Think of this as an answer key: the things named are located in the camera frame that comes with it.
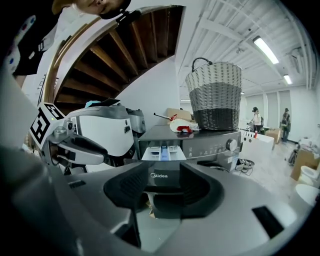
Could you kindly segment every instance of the woven basket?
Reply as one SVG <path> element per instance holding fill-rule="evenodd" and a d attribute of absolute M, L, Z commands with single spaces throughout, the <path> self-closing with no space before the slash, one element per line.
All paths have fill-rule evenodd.
<path fill-rule="evenodd" d="M 208 63 L 195 69 L 197 59 Z M 194 119 L 201 129 L 232 131 L 238 128 L 242 91 L 239 66 L 196 58 L 185 81 Z"/>

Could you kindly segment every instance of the ceiling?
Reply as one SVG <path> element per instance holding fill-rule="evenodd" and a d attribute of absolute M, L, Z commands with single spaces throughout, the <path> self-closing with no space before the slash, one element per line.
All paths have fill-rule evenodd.
<path fill-rule="evenodd" d="M 253 43 L 260 36 L 271 48 L 278 64 L 272 64 Z M 317 70 L 313 45 L 299 20 L 277 0 L 209 0 L 179 71 L 180 99 L 188 100 L 185 82 L 192 61 L 204 57 L 230 62 L 242 68 L 245 95 L 305 85 L 311 89 Z M 203 65 L 198 60 L 196 66 Z"/>

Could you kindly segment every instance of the white container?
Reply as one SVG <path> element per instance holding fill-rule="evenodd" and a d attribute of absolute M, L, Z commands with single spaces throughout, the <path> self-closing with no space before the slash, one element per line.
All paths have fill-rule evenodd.
<path fill-rule="evenodd" d="M 290 197 L 289 204 L 300 216 L 307 215 L 316 205 L 316 197 L 320 190 L 309 185 L 298 184 Z"/>
<path fill-rule="evenodd" d="M 309 178 L 307 175 L 304 175 L 303 173 L 300 174 L 300 177 L 298 179 L 298 184 L 305 184 L 309 186 L 314 186 L 314 182 L 311 178 Z"/>
<path fill-rule="evenodd" d="M 241 159 L 249 159 L 255 163 L 264 162 L 270 159 L 274 138 L 257 134 L 250 131 L 241 131 L 242 151 L 239 154 Z"/>
<path fill-rule="evenodd" d="M 315 181 L 319 178 L 319 171 L 305 165 L 301 166 L 301 173 Z"/>

